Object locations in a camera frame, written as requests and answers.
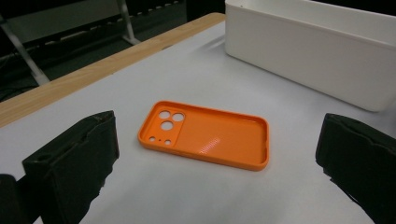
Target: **wooden table edge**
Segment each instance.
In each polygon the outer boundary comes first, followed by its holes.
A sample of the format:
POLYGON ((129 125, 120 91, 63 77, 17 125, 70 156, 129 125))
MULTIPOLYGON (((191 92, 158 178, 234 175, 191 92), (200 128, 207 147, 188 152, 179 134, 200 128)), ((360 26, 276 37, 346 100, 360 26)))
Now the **wooden table edge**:
POLYGON ((112 75, 126 66, 139 62, 224 20, 224 14, 208 14, 4 101, 0 103, 0 127, 21 119, 103 77, 112 75))

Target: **phone case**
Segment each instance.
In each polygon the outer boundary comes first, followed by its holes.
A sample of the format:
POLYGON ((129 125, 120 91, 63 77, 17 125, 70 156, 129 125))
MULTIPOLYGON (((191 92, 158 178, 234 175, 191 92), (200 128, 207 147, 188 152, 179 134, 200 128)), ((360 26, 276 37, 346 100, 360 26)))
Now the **phone case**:
POLYGON ((251 171, 269 161, 269 125, 250 115, 161 101, 137 137, 148 149, 251 171))

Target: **camera cutout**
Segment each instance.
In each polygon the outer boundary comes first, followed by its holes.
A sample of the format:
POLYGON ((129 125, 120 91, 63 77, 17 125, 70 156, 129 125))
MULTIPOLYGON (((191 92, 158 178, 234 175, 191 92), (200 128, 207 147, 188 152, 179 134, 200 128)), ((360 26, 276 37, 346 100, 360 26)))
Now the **camera cutout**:
POLYGON ((173 123, 171 121, 165 121, 161 124, 161 129, 164 131, 169 131, 173 129, 173 123))
POLYGON ((176 113, 172 116, 172 120, 177 122, 182 121, 183 119, 184 119, 184 115, 181 113, 176 113))
POLYGON ((167 110, 160 112, 160 119, 167 119, 171 116, 171 113, 167 110))

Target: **dark floor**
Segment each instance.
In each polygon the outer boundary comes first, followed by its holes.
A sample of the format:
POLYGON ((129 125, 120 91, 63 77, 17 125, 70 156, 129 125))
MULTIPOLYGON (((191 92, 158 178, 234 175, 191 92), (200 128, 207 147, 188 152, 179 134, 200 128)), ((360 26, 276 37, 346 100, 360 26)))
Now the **dark floor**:
MULTIPOLYGON (((187 22, 184 1, 156 8, 131 18, 134 36, 145 41, 187 22)), ((121 21, 107 22, 88 32, 28 49, 35 63, 50 79, 56 79, 97 62, 131 45, 123 40, 121 21)), ((0 59, 0 102, 37 87, 30 70, 14 49, 0 59)))

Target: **white plastic bin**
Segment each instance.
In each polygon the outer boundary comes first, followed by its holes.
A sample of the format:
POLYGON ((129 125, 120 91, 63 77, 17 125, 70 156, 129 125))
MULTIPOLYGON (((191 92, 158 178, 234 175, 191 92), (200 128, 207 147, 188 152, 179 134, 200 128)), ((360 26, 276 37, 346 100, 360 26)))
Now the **white plastic bin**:
POLYGON ((396 101, 396 18, 308 0, 226 0, 228 54, 370 111, 396 101))

